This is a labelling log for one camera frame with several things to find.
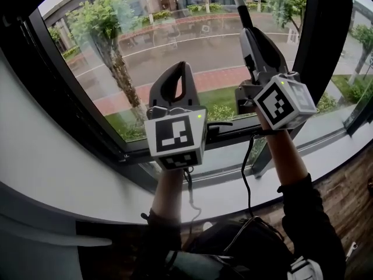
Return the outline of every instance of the white cube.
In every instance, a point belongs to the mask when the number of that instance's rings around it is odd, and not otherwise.
[[[317,112],[307,86],[274,76],[254,98],[273,130],[292,129]]]
[[[150,154],[164,170],[202,164],[207,137],[207,110],[145,121]]]

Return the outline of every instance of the black sleeve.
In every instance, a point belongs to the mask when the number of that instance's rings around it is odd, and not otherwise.
[[[319,191],[312,188],[311,176],[283,185],[278,192],[284,195],[282,224],[294,243],[294,255],[316,261],[324,279],[344,279],[346,259],[342,244],[324,213]]]
[[[142,214],[148,227],[135,262],[131,279],[145,279],[161,275],[164,261],[170,250],[181,249],[180,221],[167,220],[150,210],[149,216]]]

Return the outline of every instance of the sidewalk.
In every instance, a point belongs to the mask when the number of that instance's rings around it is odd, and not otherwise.
[[[218,69],[215,71],[194,74],[194,82],[197,92],[238,86],[245,79],[250,79],[250,74],[245,66]],[[148,104],[149,102],[149,92],[151,87],[152,84],[136,87],[136,92],[144,104]],[[125,111],[131,108],[131,105],[123,92],[118,92],[116,94],[112,94],[111,96],[94,100],[93,103],[103,116]]]

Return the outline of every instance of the wooden floor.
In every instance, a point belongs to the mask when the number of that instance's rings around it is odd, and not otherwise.
[[[347,262],[346,279],[373,279],[373,198],[367,190],[367,181],[373,177],[373,144],[357,157],[316,184],[323,198],[325,212],[341,238],[347,253],[352,242],[358,244]],[[265,221],[279,229],[286,237],[286,244],[293,249],[290,239],[282,229],[284,215],[282,203],[255,211]],[[239,220],[244,213],[224,217]],[[109,237],[113,245],[98,248],[79,248],[83,279],[127,279],[131,274],[136,250],[144,226],[118,226],[95,223],[77,223],[77,233]],[[194,234],[201,225],[193,228]],[[185,241],[188,229],[182,233]]]

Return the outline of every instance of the person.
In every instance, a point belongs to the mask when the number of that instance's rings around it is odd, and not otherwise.
[[[269,130],[263,115],[256,112],[263,130]],[[131,279],[287,279],[290,265],[301,256],[316,262],[324,279],[344,278],[341,241],[288,132],[266,139],[281,184],[278,192],[283,194],[282,224],[294,243],[294,254],[260,218],[255,223],[252,219],[218,222],[202,232],[187,253],[181,252],[183,173],[164,171],[150,214],[143,214],[149,228]]]

